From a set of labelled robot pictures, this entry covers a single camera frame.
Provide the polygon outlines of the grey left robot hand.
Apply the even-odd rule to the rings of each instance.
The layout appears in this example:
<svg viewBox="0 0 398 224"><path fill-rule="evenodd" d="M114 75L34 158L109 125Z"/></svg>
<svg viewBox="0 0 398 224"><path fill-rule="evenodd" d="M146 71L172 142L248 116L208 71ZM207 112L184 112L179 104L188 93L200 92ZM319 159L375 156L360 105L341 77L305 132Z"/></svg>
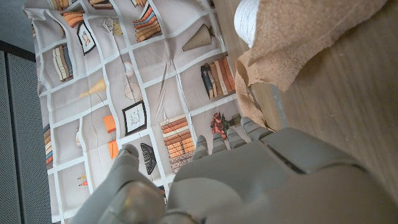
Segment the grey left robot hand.
<svg viewBox="0 0 398 224"><path fill-rule="evenodd" d="M293 128L271 131L249 118L197 138L193 159L164 195L124 146L73 223L396 223L397 203L357 159Z"/></svg>

